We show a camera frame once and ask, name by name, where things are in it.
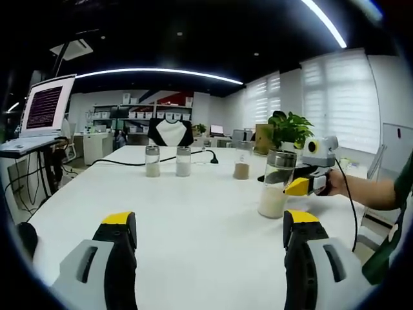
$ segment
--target white powder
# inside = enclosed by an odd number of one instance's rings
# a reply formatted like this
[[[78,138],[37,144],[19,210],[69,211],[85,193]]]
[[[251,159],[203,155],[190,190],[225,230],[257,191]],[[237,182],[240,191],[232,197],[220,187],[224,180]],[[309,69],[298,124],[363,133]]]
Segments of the white powder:
[[[191,163],[176,163],[176,176],[189,176],[191,174]]]
[[[148,178],[157,178],[161,175],[161,169],[158,163],[147,163],[146,164],[146,176]]]
[[[261,195],[258,213],[267,218],[282,218],[287,198],[288,195],[283,193],[283,189],[265,187]]]

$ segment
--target window blinds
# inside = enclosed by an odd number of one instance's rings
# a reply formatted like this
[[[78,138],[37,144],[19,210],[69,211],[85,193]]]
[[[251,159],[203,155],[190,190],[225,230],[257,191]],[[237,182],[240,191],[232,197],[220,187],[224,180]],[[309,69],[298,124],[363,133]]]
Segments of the window blinds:
[[[314,134],[335,135],[342,147],[376,153],[379,102],[364,51],[318,57],[302,67],[304,114]]]
[[[279,97],[279,72],[270,74],[247,85],[247,100],[244,108],[244,128],[254,129],[256,124],[265,124],[273,111],[281,108]]]

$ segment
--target whiteboard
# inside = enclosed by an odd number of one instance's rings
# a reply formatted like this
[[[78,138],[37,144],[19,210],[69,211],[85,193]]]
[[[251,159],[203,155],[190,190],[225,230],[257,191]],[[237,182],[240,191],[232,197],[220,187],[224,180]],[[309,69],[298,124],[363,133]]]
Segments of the whiteboard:
[[[413,129],[384,123],[383,144],[387,146],[387,149],[383,153],[383,159],[381,160],[378,171],[378,180],[396,180],[412,153]],[[384,222],[395,223],[400,214],[400,210],[377,211],[370,209],[369,213],[377,215],[378,218],[384,220]]]

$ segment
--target black ceiling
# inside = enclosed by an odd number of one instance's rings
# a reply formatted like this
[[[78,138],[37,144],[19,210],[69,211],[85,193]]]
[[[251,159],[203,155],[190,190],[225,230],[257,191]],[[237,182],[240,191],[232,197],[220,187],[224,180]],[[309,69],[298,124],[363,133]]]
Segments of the black ceiling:
[[[300,0],[58,1],[25,4],[10,55],[25,70],[50,72],[50,48],[83,38],[93,53],[63,61],[59,75],[132,67],[193,70],[244,83],[339,50],[332,34]],[[350,1],[315,0],[349,48],[393,54],[390,39]],[[227,96],[239,85],[177,74],[86,77],[76,92],[174,89]]]

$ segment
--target potted plant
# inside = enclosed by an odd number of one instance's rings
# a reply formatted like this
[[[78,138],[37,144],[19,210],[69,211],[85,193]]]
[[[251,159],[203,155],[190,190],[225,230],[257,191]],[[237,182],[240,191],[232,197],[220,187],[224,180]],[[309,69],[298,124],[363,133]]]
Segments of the potted plant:
[[[192,126],[193,131],[197,132],[198,135],[202,135],[207,131],[207,126],[205,126],[204,124],[198,124],[198,125],[194,125]]]
[[[312,124],[303,116],[289,112],[288,116],[282,111],[275,111],[268,119],[268,124],[273,130],[267,132],[276,149],[289,150],[302,149],[305,140],[314,136],[309,129]]]

